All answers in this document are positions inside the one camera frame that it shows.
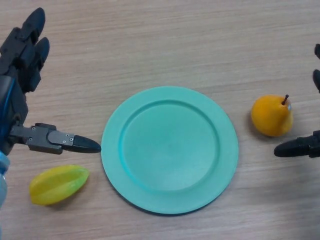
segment pear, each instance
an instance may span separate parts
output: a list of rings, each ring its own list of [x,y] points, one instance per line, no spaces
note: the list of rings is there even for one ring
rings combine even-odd
[[[291,130],[294,118],[288,97],[289,95],[264,95],[255,101],[251,119],[260,133],[279,137]]]

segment green plate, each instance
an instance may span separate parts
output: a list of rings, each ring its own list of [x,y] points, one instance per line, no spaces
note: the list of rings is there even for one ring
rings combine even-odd
[[[101,148],[115,190],[136,207],[165,215],[193,212],[217,198],[235,173],[239,152],[223,109],[175,86],[123,102],[104,129]]]

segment pear stem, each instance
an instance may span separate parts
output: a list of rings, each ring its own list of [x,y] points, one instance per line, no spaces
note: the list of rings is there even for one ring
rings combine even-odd
[[[284,100],[281,102],[282,105],[286,104],[286,101],[287,101],[288,97],[289,97],[289,95],[286,94]]]

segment robotic hand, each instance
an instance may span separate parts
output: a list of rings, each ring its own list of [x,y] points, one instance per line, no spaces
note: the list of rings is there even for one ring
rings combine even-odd
[[[314,54],[320,59],[320,44],[315,46]],[[320,92],[320,71],[317,69],[313,72],[313,82]],[[314,131],[311,136],[298,137],[278,145],[274,149],[274,155],[281,158],[297,156],[320,157],[320,130]]]
[[[78,153],[99,153],[100,145],[83,136],[58,131],[56,126],[36,123],[24,127],[28,114],[26,93],[36,90],[40,71],[49,54],[46,37],[39,42],[45,25],[45,12],[36,9],[15,27],[0,47],[0,207],[6,194],[4,174],[9,168],[8,155],[14,144],[27,145],[30,150],[61,154],[63,150]]]

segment wooden table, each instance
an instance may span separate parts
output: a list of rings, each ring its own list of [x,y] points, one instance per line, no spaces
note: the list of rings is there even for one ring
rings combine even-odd
[[[112,190],[99,154],[51,155],[16,145],[0,212],[4,240],[318,240],[320,160],[276,158],[274,147],[320,129],[319,0],[3,0],[0,40],[37,7],[50,54],[37,90],[27,95],[26,126],[57,125],[98,142],[129,96],[155,86],[200,91],[230,116],[240,157],[227,190],[204,209],[159,217],[129,206]],[[256,134],[254,100],[289,94],[294,128]],[[75,197],[32,205],[31,179],[51,167],[90,170]]]

